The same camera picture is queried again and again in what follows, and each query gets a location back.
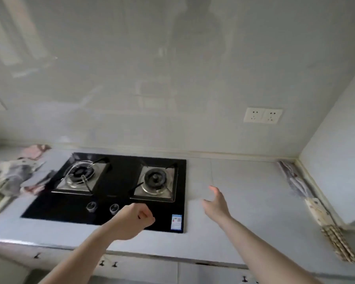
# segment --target hand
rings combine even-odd
[[[203,200],[203,207],[205,214],[208,215],[211,220],[219,224],[223,219],[231,218],[231,215],[221,191],[214,186],[209,186],[209,189],[214,192],[215,197],[213,201]]]
[[[155,218],[146,204],[132,203],[124,206],[101,227],[113,242],[114,240],[132,239],[154,222]]]

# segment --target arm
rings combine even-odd
[[[213,201],[203,200],[205,214],[226,233],[256,279],[263,284],[320,284],[310,273],[260,239],[232,218],[227,203],[217,187],[209,187]]]
[[[71,255],[57,265],[40,284],[85,284],[101,256],[114,240],[135,237],[155,222],[146,204],[126,205],[107,223],[96,229]]]

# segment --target burner cap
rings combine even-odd
[[[153,168],[145,173],[145,184],[151,189],[161,189],[166,182],[167,175],[162,169]]]
[[[90,179],[95,170],[90,164],[80,164],[74,167],[69,174],[69,178],[74,183],[82,183],[82,176],[84,175],[86,179]]]

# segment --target kitchen countertop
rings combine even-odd
[[[14,159],[19,151],[0,148],[0,160]],[[74,151],[115,154],[108,149],[52,149],[44,155],[41,171],[58,170]],[[234,218],[308,271],[355,277],[355,264],[336,257],[303,200],[272,162],[187,158],[185,233],[142,231],[131,240],[113,242],[108,251],[244,265],[223,231],[203,212],[201,199],[212,199],[208,185],[221,189]],[[0,214],[0,241],[73,248],[97,228],[20,218],[34,199],[21,196]],[[346,239],[355,250],[355,234]]]

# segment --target backsplash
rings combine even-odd
[[[0,0],[0,139],[297,156],[354,74],[355,0]]]

